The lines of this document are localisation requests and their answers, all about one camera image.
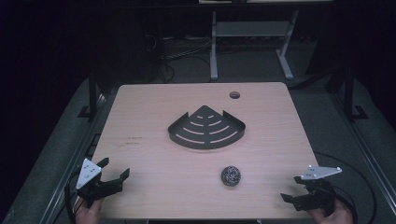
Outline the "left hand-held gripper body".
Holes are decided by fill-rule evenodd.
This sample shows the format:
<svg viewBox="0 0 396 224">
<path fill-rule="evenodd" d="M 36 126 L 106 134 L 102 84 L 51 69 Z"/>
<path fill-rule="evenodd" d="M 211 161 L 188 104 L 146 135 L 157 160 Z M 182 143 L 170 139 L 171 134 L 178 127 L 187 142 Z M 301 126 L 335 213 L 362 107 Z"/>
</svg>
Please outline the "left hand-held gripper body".
<svg viewBox="0 0 396 224">
<path fill-rule="evenodd" d="M 85 159 L 82 163 L 76 190 L 78 196 L 82 198 L 88 206 L 94 201 L 104 199 L 107 196 L 122 192 L 121 186 L 109 186 L 107 182 L 101 180 L 102 170 L 97 163 Z"/>
</svg>

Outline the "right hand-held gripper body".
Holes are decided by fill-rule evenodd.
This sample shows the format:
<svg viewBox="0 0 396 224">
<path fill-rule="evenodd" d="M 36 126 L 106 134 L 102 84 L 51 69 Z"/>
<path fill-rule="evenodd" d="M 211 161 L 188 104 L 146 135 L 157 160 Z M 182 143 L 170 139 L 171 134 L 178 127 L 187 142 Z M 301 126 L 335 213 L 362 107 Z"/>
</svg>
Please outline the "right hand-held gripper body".
<svg viewBox="0 0 396 224">
<path fill-rule="evenodd" d="M 322 167 L 309 165 L 307 170 L 300 175 L 302 179 L 312 180 L 312 185 L 305 187 L 310 196 L 309 208 L 323 209 L 328 216 L 334 211 L 335 190 L 332 184 L 326 180 L 326 177 L 342 173 L 340 167 Z"/>
</svg>

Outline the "steel wool scouring ball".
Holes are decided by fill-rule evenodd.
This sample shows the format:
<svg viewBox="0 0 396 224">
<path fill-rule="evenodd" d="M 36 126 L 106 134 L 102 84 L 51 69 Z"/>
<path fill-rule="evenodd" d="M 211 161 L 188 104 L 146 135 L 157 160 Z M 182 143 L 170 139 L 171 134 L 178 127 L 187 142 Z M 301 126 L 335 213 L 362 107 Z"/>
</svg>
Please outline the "steel wool scouring ball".
<svg viewBox="0 0 396 224">
<path fill-rule="evenodd" d="M 241 180 L 241 172 L 235 166 L 225 167 L 220 174 L 222 183 L 228 187 L 235 187 L 239 184 Z"/>
</svg>

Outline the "black metal corner shelf rack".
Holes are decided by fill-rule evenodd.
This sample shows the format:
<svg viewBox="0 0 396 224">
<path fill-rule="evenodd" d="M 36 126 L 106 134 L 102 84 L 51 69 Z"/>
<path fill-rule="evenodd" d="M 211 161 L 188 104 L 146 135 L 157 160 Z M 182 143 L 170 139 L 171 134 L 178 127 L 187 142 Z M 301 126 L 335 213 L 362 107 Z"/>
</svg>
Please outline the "black metal corner shelf rack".
<svg viewBox="0 0 396 224">
<path fill-rule="evenodd" d="M 245 134 L 246 124 L 228 113 L 202 105 L 191 115 L 186 112 L 167 129 L 169 138 L 183 147 L 209 150 L 227 147 Z"/>
</svg>

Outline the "person's right hand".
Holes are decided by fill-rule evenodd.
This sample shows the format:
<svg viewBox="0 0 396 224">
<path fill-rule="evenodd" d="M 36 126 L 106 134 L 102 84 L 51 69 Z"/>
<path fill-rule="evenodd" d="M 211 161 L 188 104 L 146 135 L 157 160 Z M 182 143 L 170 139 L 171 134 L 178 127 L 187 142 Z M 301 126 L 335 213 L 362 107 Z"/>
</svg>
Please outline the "person's right hand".
<svg viewBox="0 0 396 224">
<path fill-rule="evenodd" d="M 317 224 L 354 224 L 351 211 L 340 201 L 334 201 L 334 211 L 327 217 L 320 209 L 308 210 L 310 215 Z"/>
</svg>

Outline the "person's left hand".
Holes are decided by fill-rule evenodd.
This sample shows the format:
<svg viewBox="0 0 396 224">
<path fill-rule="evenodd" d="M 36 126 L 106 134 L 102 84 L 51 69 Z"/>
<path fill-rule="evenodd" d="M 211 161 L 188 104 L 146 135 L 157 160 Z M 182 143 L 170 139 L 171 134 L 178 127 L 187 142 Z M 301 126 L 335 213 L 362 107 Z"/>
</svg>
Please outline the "person's left hand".
<svg viewBox="0 0 396 224">
<path fill-rule="evenodd" d="M 99 224 L 103 201 L 97 200 L 88 206 L 82 198 L 78 198 L 74 207 L 76 224 Z"/>
</svg>

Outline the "aluminium frame rail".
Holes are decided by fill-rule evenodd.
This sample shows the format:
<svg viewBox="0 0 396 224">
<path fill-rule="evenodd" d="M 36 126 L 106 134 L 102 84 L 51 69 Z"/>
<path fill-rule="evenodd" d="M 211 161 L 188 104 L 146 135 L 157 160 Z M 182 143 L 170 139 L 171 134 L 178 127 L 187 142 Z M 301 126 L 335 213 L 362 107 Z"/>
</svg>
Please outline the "aluminium frame rail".
<svg viewBox="0 0 396 224">
<path fill-rule="evenodd" d="M 346 124 L 353 138 L 357 142 L 363 160 L 365 161 L 373 179 L 382 192 L 387 204 L 389 205 L 389 208 L 396 216 L 396 187 L 387 177 L 386 173 L 381 167 L 381 164 L 379 163 L 379 160 L 373 153 L 368 140 L 362 135 L 361 130 L 356 123 L 357 120 L 368 120 L 368 115 L 360 105 L 353 105 L 351 114 L 348 115 L 344 109 L 344 101 L 337 94 L 332 94 L 331 99 L 332 103 L 336 106 L 338 112 L 341 114 L 343 122 Z"/>
<path fill-rule="evenodd" d="M 79 166 L 94 148 L 92 141 L 98 137 L 99 118 L 106 103 L 106 97 L 99 93 L 97 113 L 95 118 L 88 122 L 87 119 L 78 117 L 80 109 L 89 104 L 88 99 L 87 94 L 72 99 L 65 115 L 55 128 L 53 141 L 49 143 L 49 158 L 45 159 L 44 164 L 54 174 L 54 183 L 39 224 L 56 224 L 62 215 L 65 215 L 66 222 L 69 222 L 68 208 L 77 196 L 75 185 Z"/>
</svg>

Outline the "black upright post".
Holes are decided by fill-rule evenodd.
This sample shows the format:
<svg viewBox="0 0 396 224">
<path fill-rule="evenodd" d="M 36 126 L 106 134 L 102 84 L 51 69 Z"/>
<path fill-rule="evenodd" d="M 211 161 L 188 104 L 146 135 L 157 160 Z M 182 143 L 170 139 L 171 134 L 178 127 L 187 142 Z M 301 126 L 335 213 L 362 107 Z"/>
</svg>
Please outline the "black upright post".
<svg viewBox="0 0 396 224">
<path fill-rule="evenodd" d="M 92 70 L 88 77 L 89 84 L 89 104 L 84 105 L 79 113 L 79 118 L 87 119 L 88 122 L 91 122 L 97 113 L 97 87 L 96 87 L 96 77 L 95 72 Z"/>
<path fill-rule="evenodd" d="M 356 119 L 368 119 L 369 117 L 363 108 L 360 105 L 353 104 L 354 77 L 350 68 L 346 70 L 345 78 L 344 113 L 346 118 L 350 122 L 354 122 Z"/>
</svg>

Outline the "white metal desk frame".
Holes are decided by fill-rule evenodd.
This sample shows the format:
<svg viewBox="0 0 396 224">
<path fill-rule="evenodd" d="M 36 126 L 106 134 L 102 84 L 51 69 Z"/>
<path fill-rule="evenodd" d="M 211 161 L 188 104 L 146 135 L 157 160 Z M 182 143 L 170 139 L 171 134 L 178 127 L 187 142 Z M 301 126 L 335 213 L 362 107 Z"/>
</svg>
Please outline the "white metal desk frame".
<svg viewBox="0 0 396 224">
<path fill-rule="evenodd" d="M 276 57 L 283 71 L 286 80 L 293 80 L 294 75 L 290 70 L 287 61 L 287 50 L 290 40 L 294 33 L 296 22 L 303 8 L 298 4 L 328 4 L 332 0 L 226 0 L 225 4 L 221 4 L 219 0 L 199 0 L 200 5 L 208 5 L 210 7 L 231 7 L 232 10 L 243 7 L 265 7 L 273 4 L 279 6 L 282 11 L 283 7 L 291 7 L 290 16 L 283 21 L 269 19 L 259 21 L 233 21 L 231 19 L 219 20 L 219 9 L 212 10 L 211 19 L 211 47 L 209 51 L 210 79 L 217 80 L 219 78 L 218 58 L 217 58 L 217 42 L 222 37 L 281 37 L 283 44 L 276 49 Z"/>
</svg>

